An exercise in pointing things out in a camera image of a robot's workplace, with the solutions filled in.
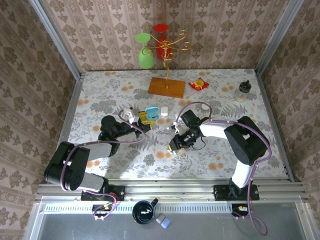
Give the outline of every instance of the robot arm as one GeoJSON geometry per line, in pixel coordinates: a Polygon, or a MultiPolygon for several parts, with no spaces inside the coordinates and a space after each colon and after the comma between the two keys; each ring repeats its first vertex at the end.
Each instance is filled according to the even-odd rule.
{"type": "MultiPolygon", "coordinates": [[[[184,124],[189,127],[189,130],[182,135],[175,135],[169,143],[169,149],[175,152],[182,148],[189,148],[199,137],[227,139],[234,155],[238,159],[234,174],[229,181],[229,194],[237,199],[246,192],[254,163],[262,157],[267,150],[262,140],[250,130],[237,124],[213,123],[208,117],[199,119],[191,110],[181,115],[181,119],[184,124]]],[[[269,142],[248,116],[240,118],[238,123],[256,130],[269,142]]]]}
{"type": "MultiPolygon", "coordinates": [[[[132,124],[143,132],[146,133],[151,129],[149,124],[143,124],[140,118],[137,117],[139,114],[137,109],[128,108],[125,114],[129,115],[132,124]]],[[[141,132],[126,122],[117,122],[111,115],[107,115],[101,120],[100,131],[101,133],[98,136],[98,140],[114,141],[114,143],[101,142],[78,147],[72,154],[65,172],[62,173],[67,156],[71,150],[75,148],[73,143],[67,141],[62,142],[56,149],[44,171],[44,180],[52,184],[60,185],[61,175],[64,174],[63,185],[64,188],[69,191],[82,189],[93,192],[109,192],[108,180],[106,178],[86,172],[87,162],[98,158],[113,156],[120,146],[120,143],[117,143],[117,138],[130,133],[135,133],[138,138],[141,132]]]]}

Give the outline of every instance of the glass jar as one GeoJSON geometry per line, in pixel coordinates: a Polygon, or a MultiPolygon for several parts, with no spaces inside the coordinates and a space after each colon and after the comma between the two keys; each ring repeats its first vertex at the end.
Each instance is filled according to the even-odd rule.
{"type": "Polygon", "coordinates": [[[251,84],[249,83],[249,81],[243,81],[242,83],[240,83],[239,88],[235,91],[234,99],[239,103],[244,102],[247,99],[247,95],[249,94],[250,89],[251,84]]]}

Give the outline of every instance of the yellow object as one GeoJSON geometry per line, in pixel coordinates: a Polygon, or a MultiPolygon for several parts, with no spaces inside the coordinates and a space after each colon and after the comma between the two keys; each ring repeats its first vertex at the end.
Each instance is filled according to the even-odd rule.
{"type": "Polygon", "coordinates": [[[194,82],[194,84],[195,84],[195,87],[198,88],[198,87],[202,87],[205,84],[205,82],[201,78],[199,78],[194,82]]]}
{"type": "Polygon", "coordinates": [[[139,112],[141,123],[144,125],[150,124],[151,129],[154,128],[156,121],[150,121],[147,119],[147,113],[145,111],[139,112]]]}

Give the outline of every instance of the white block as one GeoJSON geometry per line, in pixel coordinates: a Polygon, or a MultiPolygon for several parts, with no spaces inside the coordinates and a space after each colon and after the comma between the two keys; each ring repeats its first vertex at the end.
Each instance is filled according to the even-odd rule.
{"type": "Polygon", "coordinates": [[[169,115],[169,108],[167,106],[161,107],[161,116],[168,116],[169,115]]]}
{"type": "Polygon", "coordinates": [[[205,104],[201,104],[201,108],[203,109],[203,110],[205,110],[205,111],[208,111],[210,108],[207,106],[207,105],[205,105],[205,104]]]}

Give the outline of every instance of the red snack bag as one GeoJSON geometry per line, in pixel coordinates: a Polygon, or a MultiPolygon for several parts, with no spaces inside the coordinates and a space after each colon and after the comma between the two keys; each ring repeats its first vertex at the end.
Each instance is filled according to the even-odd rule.
{"type": "Polygon", "coordinates": [[[209,86],[209,83],[203,81],[201,77],[199,77],[196,81],[189,82],[189,84],[193,89],[197,91],[205,89],[209,86]]]}

